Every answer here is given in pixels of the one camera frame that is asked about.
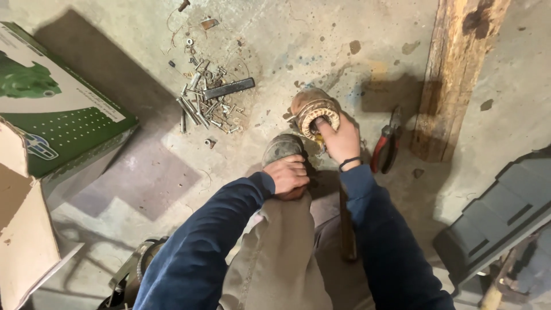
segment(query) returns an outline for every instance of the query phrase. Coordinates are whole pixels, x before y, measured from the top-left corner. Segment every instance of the stained concrete floor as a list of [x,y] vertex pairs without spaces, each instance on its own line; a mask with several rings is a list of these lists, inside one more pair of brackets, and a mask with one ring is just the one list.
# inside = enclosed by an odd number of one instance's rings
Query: stained concrete floor
[[[495,49],[486,56],[451,163],[427,164],[412,156],[406,132],[393,170],[376,176],[435,266],[434,235],[509,161],[551,140],[551,73],[545,70],[551,67],[550,3],[512,1]],[[110,294],[112,274],[141,241],[174,231],[222,185],[258,169],[266,143],[289,130],[283,115],[302,87],[321,87],[338,100],[359,124],[366,159],[396,105],[403,106],[407,129],[414,125],[436,0],[207,0],[173,12],[179,5],[178,0],[0,1],[2,20],[34,34],[142,124],[100,179],[52,211],[57,229],[86,245],[34,293],[36,309],[94,309]],[[220,25],[201,30],[198,23],[207,16]],[[245,108],[247,116],[239,120],[243,132],[190,127],[179,133],[174,97],[188,82],[179,72],[192,70],[184,38],[193,38],[200,57],[225,66],[232,78],[255,79],[255,89],[231,96]],[[216,140],[216,146],[205,147],[205,138]],[[335,165],[315,147],[309,151],[322,170],[312,190],[333,191],[327,182],[334,185]],[[414,169],[424,174],[416,179]],[[445,270],[435,272],[446,280]],[[548,302],[543,296],[530,307]]]

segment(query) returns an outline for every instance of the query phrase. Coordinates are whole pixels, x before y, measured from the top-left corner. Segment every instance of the red-handled pliers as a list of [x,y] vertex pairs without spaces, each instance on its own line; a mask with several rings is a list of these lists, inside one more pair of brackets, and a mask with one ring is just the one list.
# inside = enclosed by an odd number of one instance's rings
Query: red-handled pliers
[[373,150],[371,157],[371,172],[377,173],[379,170],[387,174],[394,164],[396,155],[398,155],[398,146],[402,136],[402,123],[400,117],[402,108],[399,106],[394,109],[390,117],[390,123],[381,130],[381,137]]

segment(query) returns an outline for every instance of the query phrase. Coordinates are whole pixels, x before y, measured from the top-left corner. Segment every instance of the hand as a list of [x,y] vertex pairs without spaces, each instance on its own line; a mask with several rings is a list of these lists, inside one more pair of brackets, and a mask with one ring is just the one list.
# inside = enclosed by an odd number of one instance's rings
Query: hand
[[[316,127],[320,131],[327,152],[340,165],[345,160],[360,156],[360,131],[354,127],[344,114],[340,113],[341,125],[335,131],[322,117],[316,118]],[[343,171],[361,165],[361,161],[353,161],[343,166]]]
[[262,171],[274,180],[277,198],[285,201],[302,196],[306,190],[306,184],[310,182],[303,162],[304,157],[297,154],[284,157],[264,167]]

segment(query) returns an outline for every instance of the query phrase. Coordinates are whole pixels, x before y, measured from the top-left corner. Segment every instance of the blue long-sleeve shirt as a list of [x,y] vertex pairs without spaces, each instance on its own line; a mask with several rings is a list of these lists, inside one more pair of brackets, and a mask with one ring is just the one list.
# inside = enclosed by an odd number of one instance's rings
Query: blue long-sleeve shirt
[[[358,253],[378,310],[454,309],[388,191],[369,166],[341,174]],[[144,275],[135,310],[215,310],[228,266],[225,257],[249,218],[275,192],[257,172],[222,187],[176,230]]]

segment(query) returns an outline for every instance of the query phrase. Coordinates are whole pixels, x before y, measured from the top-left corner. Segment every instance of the black wristband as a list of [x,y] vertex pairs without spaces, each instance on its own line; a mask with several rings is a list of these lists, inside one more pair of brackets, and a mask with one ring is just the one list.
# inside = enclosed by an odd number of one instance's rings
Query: black wristband
[[343,171],[343,166],[350,163],[350,162],[353,162],[353,161],[360,161],[360,163],[364,163],[363,161],[361,161],[361,157],[354,157],[354,158],[351,158],[351,159],[347,159],[345,160],[342,164],[339,165],[339,172],[342,172]]

